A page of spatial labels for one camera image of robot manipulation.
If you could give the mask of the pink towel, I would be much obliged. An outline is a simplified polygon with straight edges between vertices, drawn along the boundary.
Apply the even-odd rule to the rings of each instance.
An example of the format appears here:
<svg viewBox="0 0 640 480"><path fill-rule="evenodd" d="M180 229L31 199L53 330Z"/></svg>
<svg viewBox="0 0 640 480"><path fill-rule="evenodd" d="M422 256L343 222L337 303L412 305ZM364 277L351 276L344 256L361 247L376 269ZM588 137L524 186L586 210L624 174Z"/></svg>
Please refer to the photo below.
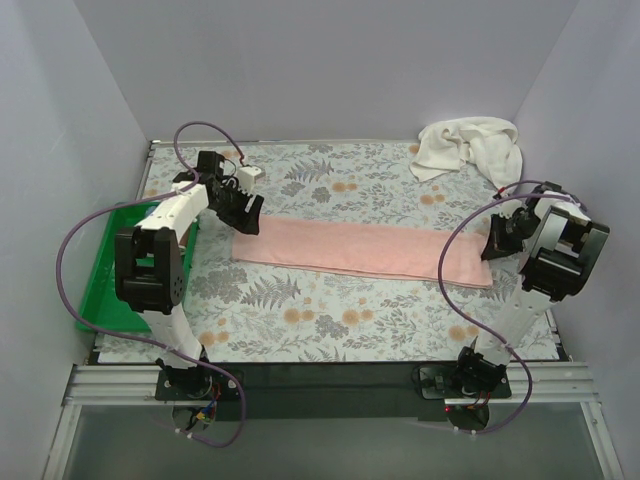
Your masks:
<svg viewBox="0 0 640 480"><path fill-rule="evenodd" d="M322 222L264 216L258 235L236 233L235 261L368 278L436 281L469 288L493 284L489 263L481 259L483 236L451 234L399 226Z"/></svg>

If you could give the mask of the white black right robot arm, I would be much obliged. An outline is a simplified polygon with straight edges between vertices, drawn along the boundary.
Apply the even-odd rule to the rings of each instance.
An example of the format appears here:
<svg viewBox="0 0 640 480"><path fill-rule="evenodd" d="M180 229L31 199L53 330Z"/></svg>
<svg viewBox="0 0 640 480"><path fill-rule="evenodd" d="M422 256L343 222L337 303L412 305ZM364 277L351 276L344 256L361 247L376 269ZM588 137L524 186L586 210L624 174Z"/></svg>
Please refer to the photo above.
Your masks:
<svg viewBox="0 0 640 480"><path fill-rule="evenodd" d="M548 181L536 182L519 206L493 214L481 259L519 254L519 279L497 320L461 350L451 386L471 396L505 383L511 351L547 310L584 288L609 234L577 197Z"/></svg>

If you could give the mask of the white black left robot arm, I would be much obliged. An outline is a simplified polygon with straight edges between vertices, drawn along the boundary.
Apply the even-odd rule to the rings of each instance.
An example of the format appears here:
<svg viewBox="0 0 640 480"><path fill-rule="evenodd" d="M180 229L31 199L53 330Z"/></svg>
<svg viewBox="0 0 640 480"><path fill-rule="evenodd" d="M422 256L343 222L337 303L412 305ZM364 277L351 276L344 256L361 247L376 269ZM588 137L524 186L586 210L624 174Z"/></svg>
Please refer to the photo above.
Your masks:
<svg viewBox="0 0 640 480"><path fill-rule="evenodd" d="M226 174L224 163L225 157L217 152L199 152L195 169L174 178L176 194L135 226L120 229L114 240L116 296L141 316L152 338L163 345L158 365L169 385L190 398L210 392L213 372L185 359L203 363L207 355L183 308L187 276L179 242L206 209L237 232L257 235L264 202L252 193L264 175L262 169L242 166Z"/></svg>

